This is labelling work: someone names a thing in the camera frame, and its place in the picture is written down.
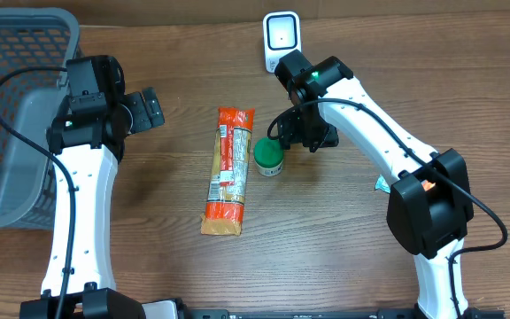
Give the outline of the green lidded Knorr tub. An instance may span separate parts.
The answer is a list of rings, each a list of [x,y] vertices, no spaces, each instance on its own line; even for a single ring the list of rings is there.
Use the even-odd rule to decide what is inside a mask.
[[[271,177],[282,172],[284,150],[278,140],[268,137],[259,139],[253,149],[253,156],[261,175]]]

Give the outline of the teal snack packet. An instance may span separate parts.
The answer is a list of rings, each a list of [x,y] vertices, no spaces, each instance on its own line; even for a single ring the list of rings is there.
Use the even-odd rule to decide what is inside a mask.
[[[386,180],[382,175],[380,175],[375,182],[375,190],[390,193],[390,186],[387,184]]]

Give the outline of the orange pasta packet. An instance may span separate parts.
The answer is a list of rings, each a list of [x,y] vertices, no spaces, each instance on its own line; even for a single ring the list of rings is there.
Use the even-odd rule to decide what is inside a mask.
[[[253,109],[221,107],[201,233],[239,236],[251,154]]]

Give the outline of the small orange sachet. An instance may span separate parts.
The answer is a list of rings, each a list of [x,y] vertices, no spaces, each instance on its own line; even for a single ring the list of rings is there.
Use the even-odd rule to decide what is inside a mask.
[[[429,191],[431,190],[432,188],[434,188],[436,186],[435,183],[433,182],[430,182],[428,180],[424,180],[421,182],[421,185],[422,185],[422,188],[425,190],[425,191]]]

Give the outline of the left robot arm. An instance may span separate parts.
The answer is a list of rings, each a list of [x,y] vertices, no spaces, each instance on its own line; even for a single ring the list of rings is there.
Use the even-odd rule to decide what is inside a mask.
[[[110,256],[112,186],[128,136],[165,118],[152,88],[126,93],[116,58],[66,62],[68,93],[47,133],[56,176],[51,256],[41,296],[22,318],[181,318],[179,300],[117,292]]]

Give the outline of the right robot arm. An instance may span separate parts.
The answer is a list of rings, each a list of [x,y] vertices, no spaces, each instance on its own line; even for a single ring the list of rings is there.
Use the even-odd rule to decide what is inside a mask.
[[[400,127],[336,57],[312,65],[298,50],[278,60],[274,74],[293,106],[271,124],[284,150],[335,147],[347,136],[390,187],[386,221],[414,259],[416,314],[462,318],[468,310],[458,252],[474,216],[465,160],[438,152]]]

